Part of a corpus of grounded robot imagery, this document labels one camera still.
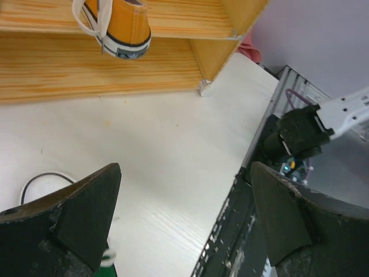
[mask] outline yellow component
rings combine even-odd
[[[97,0],[86,0],[85,4],[97,18]],[[150,26],[145,1],[113,0],[108,34],[132,46],[146,42],[150,37]]]

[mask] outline red cloth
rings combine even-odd
[[[251,31],[246,35],[236,52],[249,57],[253,62],[261,62],[261,53],[253,46],[251,41]]]

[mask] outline wooden shelf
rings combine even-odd
[[[85,35],[0,32],[0,103],[195,89],[201,78],[187,39],[155,38],[127,61]]]
[[[220,0],[147,0],[152,35],[224,39],[232,25]],[[81,33],[71,0],[2,0],[0,31]]]

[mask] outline white tabletop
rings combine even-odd
[[[111,162],[119,276],[188,277],[277,80],[239,53],[211,96],[114,96],[0,107],[0,211],[45,171],[81,179]]]

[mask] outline gray wall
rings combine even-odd
[[[264,65],[288,64],[331,97],[369,86],[368,0],[271,0],[253,39]]]

